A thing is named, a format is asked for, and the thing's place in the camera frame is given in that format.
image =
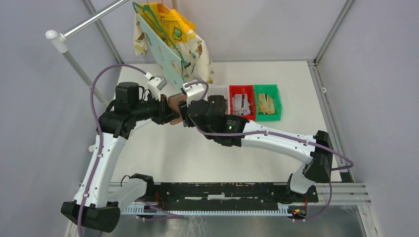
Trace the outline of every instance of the green bag handle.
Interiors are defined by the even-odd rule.
[[[184,65],[184,59],[183,59],[183,56],[182,56],[182,53],[180,53],[180,51],[179,51],[179,49],[176,47],[176,44],[174,44],[173,43],[173,41],[171,41],[171,39],[170,39],[170,37],[167,35],[167,33],[163,30],[163,28],[162,28],[162,26],[159,24],[159,21],[157,20],[157,17],[154,15],[154,13],[153,13],[153,11],[151,10],[151,8],[150,8],[150,6],[147,4],[147,5],[144,5],[144,6],[140,6],[139,4],[137,4],[136,2],[132,2],[132,6],[134,7],[134,11],[137,13],[137,14],[140,14],[138,11],[137,11],[137,9],[135,8],[135,7],[138,7],[138,8],[140,8],[142,11],[143,11],[143,13],[144,13],[144,15],[148,18],[148,20],[160,31],[160,32],[162,32],[164,35],[165,35],[165,37],[166,37],[166,39],[168,39],[168,41],[171,43],[171,45],[173,45],[173,47],[176,49],[176,51],[177,51],[177,53],[179,54],[179,56],[180,56],[180,62],[181,62],[181,64],[182,64],[182,66],[181,66],[181,68],[182,68],[182,78],[183,78],[183,65]],[[151,20],[150,19],[150,17],[146,14],[146,11],[148,11],[149,13],[150,13],[150,15],[153,17],[153,19],[154,19],[154,21],[153,20]]]

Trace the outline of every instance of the gray wall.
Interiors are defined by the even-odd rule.
[[[358,0],[320,72],[382,236],[419,236],[419,1]]]
[[[0,1],[2,237],[64,235],[61,204],[84,177],[95,127],[87,87],[44,34],[86,17],[80,0]],[[90,77],[114,64],[94,26],[68,47]],[[115,69],[100,82],[108,99],[116,79]]]
[[[113,0],[91,1],[100,9]],[[165,2],[171,7],[170,0]],[[177,3],[179,12],[196,24],[196,32],[205,40],[214,61],[246,61],[313,59],[345,0],[177,0]],[[124,61],[154,61],[151,55],[135,56],[133,21],[134,10],[129,2],[104,19],[103,24]]]

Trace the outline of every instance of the white table surface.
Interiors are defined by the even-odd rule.
[[[134,66],[161,75],[157,64]],[[307,62],[214,63],[214,67],[214,85],[278,85],[283,106],[281,121],[260,124],[299,134],[326,131]],[[145,86],[147,79],[125,67],[119,78],[119,82],[123,81]],[[163,93],[170,96],[177,90],[168,84]],[[153,176],[155,182],[286,182],[300,165],[291,157],[266,150],[223,147],[182,123],[146,123],[128,139],[112,181],[140,173]],[[332,173],[332,181],[341,181],[339,172]]]

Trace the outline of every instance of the white cable clip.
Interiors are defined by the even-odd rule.
[[[149,72],[147,72],[144,76],[145,76],[145,78],[147,78],[148,80],[150,80],[150,79],[153,77],[153,75],[151,75],[151,73],[149,73]]]
[[[259,125],[259,128],[262,129],[262,131],[264,131],[265,133],[263,135],[268,135],[269,134],[269,128],[263,128],[263,126]]]

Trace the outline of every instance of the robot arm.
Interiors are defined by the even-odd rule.
[[[99,145],[99,136],[96,136],[96,149],[82,185],[74,196],[74,201],[62,205],[61,213],[71,221],[77,223],[77,214],[83,205],[82,226],[111,232],[118,223],[121,210],[146,194],[147,188],[154,184],[152,177],[135,174],[126,185],[111,195],[108,194],[109,183],[121,150],[136,122],[146,119],[157,124],[166,124],[181,118],[184,126],[197,127],[208,139],[223,146],[261,148],[299,160],[302,165],[291,175],[289,191],[304,194],[314,183],[330,182],[332,154],[307,145],[312,142],[332,148],[326,132],[318,131],[316,136],[291,134],[264,127],[244,117],[220,114],[206,101],[207,88],[201,84],[185,84],[182,92],[186,100],[181,100],[174,108],[160,92],[166,83],[164,78],[151,78],[147,83],[151,91],[147,101],[139,99],[138,84],[123,82],[117,86],[114,110],[104,112],[99,118],[103,132],[103,149],[99,155],[101,159],[96,159]],[[287,137],[304,139],[307,143]],[[88,185],[88,178],[95,165],[96,172]],[[84,194],[85,186],[90,187],[87,195]]]

